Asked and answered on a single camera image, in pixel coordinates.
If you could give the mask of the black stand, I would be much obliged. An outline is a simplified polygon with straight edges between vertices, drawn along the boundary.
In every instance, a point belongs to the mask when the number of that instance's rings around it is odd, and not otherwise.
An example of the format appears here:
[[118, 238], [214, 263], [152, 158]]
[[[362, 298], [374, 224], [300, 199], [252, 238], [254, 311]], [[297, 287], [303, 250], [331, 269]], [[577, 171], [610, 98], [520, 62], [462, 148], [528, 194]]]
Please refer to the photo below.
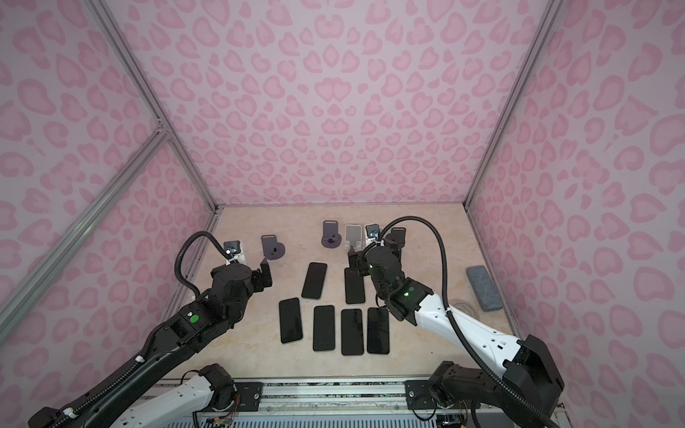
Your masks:
[[384, 243], [394, 250], [401, 250], [406, 244], [406, 228], [392, 228], [385, 236]]

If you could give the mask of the purple edged black phone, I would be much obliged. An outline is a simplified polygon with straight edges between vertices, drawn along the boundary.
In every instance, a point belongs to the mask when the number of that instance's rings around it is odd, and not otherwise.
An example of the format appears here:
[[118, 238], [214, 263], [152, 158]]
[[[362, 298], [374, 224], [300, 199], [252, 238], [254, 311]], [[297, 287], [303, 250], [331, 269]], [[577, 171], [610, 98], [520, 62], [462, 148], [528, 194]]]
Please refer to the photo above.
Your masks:
[[376, 355], [390, 353], [389, 312], [386, 308], [367, 310], [367, 352]]

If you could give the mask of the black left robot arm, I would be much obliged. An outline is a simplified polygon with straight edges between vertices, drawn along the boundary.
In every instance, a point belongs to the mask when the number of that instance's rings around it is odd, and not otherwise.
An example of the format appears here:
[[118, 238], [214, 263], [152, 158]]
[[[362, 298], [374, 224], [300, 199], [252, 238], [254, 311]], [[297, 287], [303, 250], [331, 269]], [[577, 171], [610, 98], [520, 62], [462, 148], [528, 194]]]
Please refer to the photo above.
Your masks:
[[149, 333], [137, 354], [90, 391], [61, 408], [42, 408], [30, 427], [109, 427], [181, 363], [235, 327], [249, 299], [273, 285], [269, 262], [256, 270], [235, 262], [212, 269], [212, 287]]

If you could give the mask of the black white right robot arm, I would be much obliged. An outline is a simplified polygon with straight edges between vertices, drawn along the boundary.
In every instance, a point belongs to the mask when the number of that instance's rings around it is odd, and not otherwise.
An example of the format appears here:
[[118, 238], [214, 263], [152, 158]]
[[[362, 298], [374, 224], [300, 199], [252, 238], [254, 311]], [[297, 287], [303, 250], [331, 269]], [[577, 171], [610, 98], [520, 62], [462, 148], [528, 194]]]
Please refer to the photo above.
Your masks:
[[429, 396], [438, 407], [474, 401], [500, 408], [520, 427], [556, 426], [552, 415], [565, 383], [544, 341], [507, 335], [457, 310], [406, 276], [398, 251], [390, 246], [351, 250], [348, 260], [351, 269], [371, 278], [395, 319], [439, 335], [476, 363], [462, 367], [444, 361], [433, 372]]

